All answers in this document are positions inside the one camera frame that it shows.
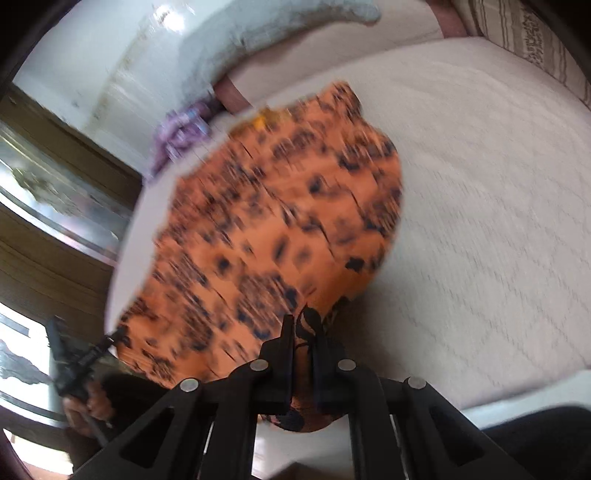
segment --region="white wall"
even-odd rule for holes
[[[82,0],[41,39],[14,82],[144,173],[154,128],[179,106],[177,47],[230,1]]]

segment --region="mattress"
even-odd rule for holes
[[[537,67],[482,38],[397,48],[268,99],[343,79],[396,145],[398,238],[333,335],[379,375],[418,375],[463,408],[552,382],[591,361],[591,112]],[[116,269],[106,329],[148,272],[176,179],[146,187]]]

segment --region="leopard print fabric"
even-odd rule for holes
[[[382,264],[400,216],[400,161],[344,82],[267,118],[179,180],[118,353],[165,387],[215,380],[255,359],[293,314],[295,397],[271,420],[310,431],[332,419],[312,405],[309,320],[330,326]]]

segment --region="white fabric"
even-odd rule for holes
[[[335,322],[351,357],[419,375],[459,407],[591,361],[591,112],[481,38],[398,48],[274,96],[347,80],[402,161],[404,211],[368,291]],[[151,238],[197,149],[142,193],[113,278],[107,328],[150,266]]]
[[[305,31],[245,59],[228,77],[255,105],[299,80],[348,61],[443,38],[426,1],[374,1],[382,14],[375,25],[337,22]]]
[[[233,0],[179,48],[185,103],[203,97],[240,60],[295,32],[335,21],[372,23],[379,17],[372,0]]]

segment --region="hand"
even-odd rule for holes
[[[62,405],[70,426],[81,435],[92,438],[94,435],[82,414],[86,413],[97,420],[108,421],[115,415],[115,410],[100,383],[88,382],[86,389],[89,394],[86,404],[68,395],[63,398]]]

